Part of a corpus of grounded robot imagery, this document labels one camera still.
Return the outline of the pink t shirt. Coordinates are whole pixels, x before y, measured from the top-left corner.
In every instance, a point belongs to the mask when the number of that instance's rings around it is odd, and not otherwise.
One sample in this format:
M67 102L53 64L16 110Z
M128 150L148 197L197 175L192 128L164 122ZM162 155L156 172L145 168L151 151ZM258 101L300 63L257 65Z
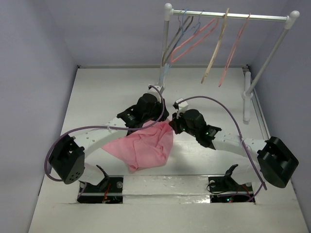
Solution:
M173 129L167 120L113 140L102 147L127 164L131 172L164 166L172 148Z

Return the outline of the thin pink hanger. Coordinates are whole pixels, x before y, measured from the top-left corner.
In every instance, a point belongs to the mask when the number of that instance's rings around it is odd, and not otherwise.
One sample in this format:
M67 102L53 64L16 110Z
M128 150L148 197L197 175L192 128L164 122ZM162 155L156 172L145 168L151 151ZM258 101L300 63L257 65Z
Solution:
M238 34L237 34L237 37L236 37L236 40L231 48L231 51L230 51L230 54L228 56L228 59L226 61L226 65L224 67L224 70L223 70L223 73L222 73L222 76L220 78L220 81L219 81L219 84L218 84L218 87L221 87L224 80L225 80L225 77L226 77L226 73L227 73L227 70L229 69L229 65L231 64L231 61L233 59L233 56L234 56L234 53L237 49L237 46L238 46L238 43L239 43L239 40L243 34L243 31L245 30L245 27L246 25L248 24L249 20L250 20L250 16L251 16L251 13L247 16L246 20L245 20L245 23L242 25L242 27L240 28Z

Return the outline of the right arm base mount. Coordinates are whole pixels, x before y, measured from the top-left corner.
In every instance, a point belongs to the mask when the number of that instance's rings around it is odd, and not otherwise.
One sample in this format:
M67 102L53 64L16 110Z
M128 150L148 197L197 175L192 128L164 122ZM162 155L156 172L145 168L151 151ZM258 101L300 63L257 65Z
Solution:
M252 185L238 184L231 176L238 165L232 165L224 175L208 178L207 191L212 203L255 202Z

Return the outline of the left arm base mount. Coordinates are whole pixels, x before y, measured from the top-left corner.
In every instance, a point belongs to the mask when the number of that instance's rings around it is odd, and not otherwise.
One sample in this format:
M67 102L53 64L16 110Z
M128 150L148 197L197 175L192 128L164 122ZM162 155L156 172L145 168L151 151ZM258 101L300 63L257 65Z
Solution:
M104 179L98 185L80 182L78 203L86 204L122 204L123 176L109 176L99 165Z

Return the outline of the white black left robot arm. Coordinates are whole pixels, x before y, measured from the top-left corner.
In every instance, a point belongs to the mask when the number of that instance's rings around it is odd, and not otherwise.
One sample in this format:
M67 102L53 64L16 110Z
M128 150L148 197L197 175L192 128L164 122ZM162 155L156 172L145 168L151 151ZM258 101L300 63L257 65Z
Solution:
M85 159L98 149L128 164L130 171L166 164L173 146L169 113L159 94L145 93L137 103L117 114L107 125L86 126L84 133L62 135L51 147L45 160L47 177L55 182L75 181L102 192L109 176L99 165Z

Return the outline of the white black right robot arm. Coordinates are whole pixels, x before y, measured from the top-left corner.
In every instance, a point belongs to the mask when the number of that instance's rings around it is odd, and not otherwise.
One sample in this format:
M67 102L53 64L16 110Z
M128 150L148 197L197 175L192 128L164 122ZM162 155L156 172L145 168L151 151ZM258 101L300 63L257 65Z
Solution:
M299 161L278 137L268 140L242 139L219 127L206 124L203 115L195 109L174 113L169 122L176 134L183 132L194 136L205 148L227 151L251 158L255 168L269 184L285 188Z

